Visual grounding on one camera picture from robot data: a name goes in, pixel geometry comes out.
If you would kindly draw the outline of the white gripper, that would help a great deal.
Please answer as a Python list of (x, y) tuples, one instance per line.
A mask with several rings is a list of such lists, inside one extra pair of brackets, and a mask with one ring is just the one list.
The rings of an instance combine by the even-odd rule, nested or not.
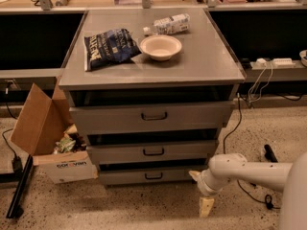
[(189, 174), (197, 181), (198, 188), (204, 195), (200, 197), (200, 217), (206, 218), (209, 216), (215, 202), (215, 199), (211, 196), (218, 194), (222, 190), (223, 181), (216, 178), (210, 170), (202, 172), (190, 171)]

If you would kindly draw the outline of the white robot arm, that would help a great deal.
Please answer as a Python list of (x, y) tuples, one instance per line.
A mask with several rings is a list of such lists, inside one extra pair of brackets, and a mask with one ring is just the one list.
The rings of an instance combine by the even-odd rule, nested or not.
[(293, 163), (248, 162), (240, 153), (218, 154), (201, 172), (190, 171), (204, 196), (219, 193), (232, 180), (244, 180), (280, 192), (279, 230), (307, 230), (307, 153)]

